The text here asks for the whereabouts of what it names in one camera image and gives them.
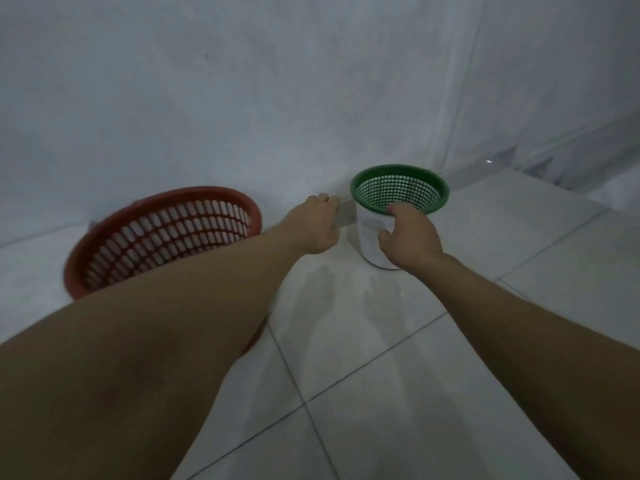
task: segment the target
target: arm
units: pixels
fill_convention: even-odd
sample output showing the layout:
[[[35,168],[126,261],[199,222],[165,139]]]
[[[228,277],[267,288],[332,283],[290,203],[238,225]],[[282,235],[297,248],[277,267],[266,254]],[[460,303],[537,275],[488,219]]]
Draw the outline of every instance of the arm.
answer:
[[[582,478],[640,477],[640,352],[524,301],[444,254],[427,217],[392,204],[380,248],[443,303],[476,353]]]
[[[131,278],[0,347],[0,478],[169,478],[285,275],[338,241],[339,201]]]

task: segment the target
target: red rim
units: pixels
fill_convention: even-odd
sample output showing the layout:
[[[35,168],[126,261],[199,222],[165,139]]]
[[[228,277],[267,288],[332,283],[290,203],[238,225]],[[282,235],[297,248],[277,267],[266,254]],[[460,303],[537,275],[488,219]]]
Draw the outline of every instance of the red rim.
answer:
[[[247,195],[226,187],[185,187],[182,189],[162,192],[151,197],[135,201],[128,207],[113,213],[99,224],[92,227],[76,244],[65,264],[64,282],[71,297],[80,299],[92,292],[81,279],[79,270],[83,263],[88,262],[98,251],[105,239],[114,231],[128,225],[132,219],[151,212],[158,212],[171,205],[178,205],[188,200],[220,199],[242,207],[251,218],[247,238],[260,234],[262,231],[262,215],[256,203]]]

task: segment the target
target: person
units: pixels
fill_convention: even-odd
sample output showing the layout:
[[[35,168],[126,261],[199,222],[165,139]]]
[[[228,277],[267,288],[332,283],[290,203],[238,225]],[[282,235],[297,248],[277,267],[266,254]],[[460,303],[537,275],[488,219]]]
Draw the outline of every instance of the person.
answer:
[[[92,293],[5,342],[0,477],[170,478],[285,275],[338,242],[338,206],[311,196],[266,233]],[[470,271],[409,204],[388,211],[382,251],[441,300],[574,471],[640,478],[640,352]]]

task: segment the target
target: red laundry basket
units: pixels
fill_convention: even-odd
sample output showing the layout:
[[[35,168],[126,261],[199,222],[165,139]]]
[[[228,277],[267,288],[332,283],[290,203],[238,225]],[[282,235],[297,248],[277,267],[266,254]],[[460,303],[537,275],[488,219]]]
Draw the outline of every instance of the red laundry basket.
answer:
[[[110,215],[76,244],[65,286],[80,299],[150,269],[260,234],[260,209],[244,193],[187,187],[153,195]],[[258,341],[267,318],[245,348]]]

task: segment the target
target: person's right hand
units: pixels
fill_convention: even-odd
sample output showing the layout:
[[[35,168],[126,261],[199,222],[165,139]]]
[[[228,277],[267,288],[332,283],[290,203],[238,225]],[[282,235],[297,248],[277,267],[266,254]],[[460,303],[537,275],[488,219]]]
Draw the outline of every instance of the person's right hand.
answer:
[[[390,204],[387,211],[396,218],[394,232],[381,230],[378,241],[391,263],[415,274],[432,259],[444,256],[438,231],[427,216],[404,202]]]

